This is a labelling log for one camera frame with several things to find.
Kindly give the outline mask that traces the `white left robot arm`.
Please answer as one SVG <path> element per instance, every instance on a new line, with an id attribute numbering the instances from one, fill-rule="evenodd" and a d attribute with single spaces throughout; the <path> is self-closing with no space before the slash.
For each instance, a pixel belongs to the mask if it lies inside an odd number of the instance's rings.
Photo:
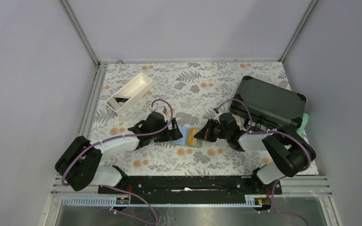
<path id="1" fill-rule="evenodd" d="M 127 189 L 127 181 L 115 167 L 105 167 L 103 160 L 140 149 L 152 142 L 169 142 L 182 137 L 175 118 L 168 121 L 163 114 L 153 111 L 145 120 L 121 135 L 94 144 L 84 136 L 76 137 L 54 168 L 62 176 L 64 185 L 74 191 L 81 191 L 90 185 L 108 185 L 120 194 Z"/>

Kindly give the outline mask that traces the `green card holder wallet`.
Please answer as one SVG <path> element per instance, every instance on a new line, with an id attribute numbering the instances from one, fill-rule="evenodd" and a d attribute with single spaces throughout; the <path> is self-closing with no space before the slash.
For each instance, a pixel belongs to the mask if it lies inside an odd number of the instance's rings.
<path id="1" fill-rule="evenodd" d="M 179 129 L 183 134 L 183 138 L 181 138 L 179 140 L 172 141 L 171 144 L 172 145 L 179 145 L 179 146 L 188 146 L 186 144 L 186 142 L 187 142 L 188 129 L 190 129 L 190 128 L 188 128 L 188 127 L 179 127 Z M 201 145 L 199 147 L 194 147 L 194 148 L 201 148 L 202 147 L 202 140 L 200 140 L 200 143 L 201 143 Z"/>

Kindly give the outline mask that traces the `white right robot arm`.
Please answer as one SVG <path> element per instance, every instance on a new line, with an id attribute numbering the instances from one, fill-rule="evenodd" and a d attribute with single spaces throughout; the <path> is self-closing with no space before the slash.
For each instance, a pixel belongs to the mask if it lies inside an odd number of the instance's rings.
<path id="1" fill-rule="evenodd" d="M 231 113 L 209 119 L 194 138 L 212 143 L 224 139 L 231 149 L 240 152 L 266 150 L 271 163 L 252 173 L 251 187 L 258 194 L 265 193 L 277 179 L 292 178 L 307 170 L 316 158 L 315 151 L 296 129 L 285 126 L 267 131 L 242 130 Z"/>

